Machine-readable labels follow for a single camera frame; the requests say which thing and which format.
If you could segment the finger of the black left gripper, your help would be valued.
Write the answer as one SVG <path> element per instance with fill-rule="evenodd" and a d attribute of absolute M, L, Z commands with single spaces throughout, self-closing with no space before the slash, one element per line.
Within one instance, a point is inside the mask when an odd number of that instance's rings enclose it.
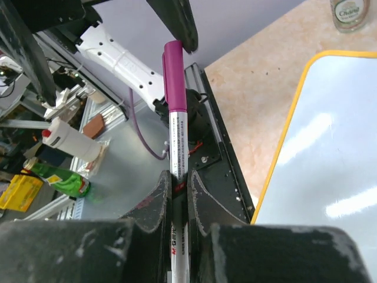
<path fill-rule="evenodd" d="M 198 49 L 199 37 L 189 0 L 148 0 L 147 3 L 188 54 Z"/>

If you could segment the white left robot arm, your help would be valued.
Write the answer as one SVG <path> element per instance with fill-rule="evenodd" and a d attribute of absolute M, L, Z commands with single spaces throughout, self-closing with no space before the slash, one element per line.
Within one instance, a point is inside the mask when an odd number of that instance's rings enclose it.
<path fill-rule="evenodd" d="M 164 47 L 164 74 L 158 75 L 114 41 L 93 5 L 97 1 L 1 1 L 1 51 L 18 63 L 37 93 L 56 105 L 56 86 L 34 34 L 46 32 L 72 54 L 96 62 L 131 87 L 160 116 L 167 114 L 167 89 L 183 87 L 183 52 L 199 39 L 189 1 L 149 1 L 175 38 Z"/>

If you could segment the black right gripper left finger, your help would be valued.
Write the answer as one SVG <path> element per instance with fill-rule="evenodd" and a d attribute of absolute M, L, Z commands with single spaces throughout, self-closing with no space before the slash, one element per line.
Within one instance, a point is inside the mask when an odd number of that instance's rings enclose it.
<path fill-rule="evenodd" d="M 171 173 L 122 218 L 1 225 L 2 282 L 166 282 Z"/>

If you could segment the purple-capped whiteboard marker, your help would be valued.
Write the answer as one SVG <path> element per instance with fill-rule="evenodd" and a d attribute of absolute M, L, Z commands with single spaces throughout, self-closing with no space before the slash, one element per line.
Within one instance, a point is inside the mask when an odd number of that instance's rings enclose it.
<path fill-rule="evenodd" d="M 187 99 L 183 45 L 170 41 L 164 46 L 163 77 L 168 104 L 170 132 L 170 172 L 172 187 L 171 271 L 173 282 L 189 282 L 187 220 L 187 174 L 189 160 Z"/>

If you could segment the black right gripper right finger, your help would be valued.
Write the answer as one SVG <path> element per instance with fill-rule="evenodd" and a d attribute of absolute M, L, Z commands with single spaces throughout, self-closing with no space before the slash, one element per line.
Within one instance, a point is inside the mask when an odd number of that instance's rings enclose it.
<path fill-rule="evenodd" d="M 188 174 L 191 282 L 371 282 L 356 243 L 330 226 L 249 225 Z"/>

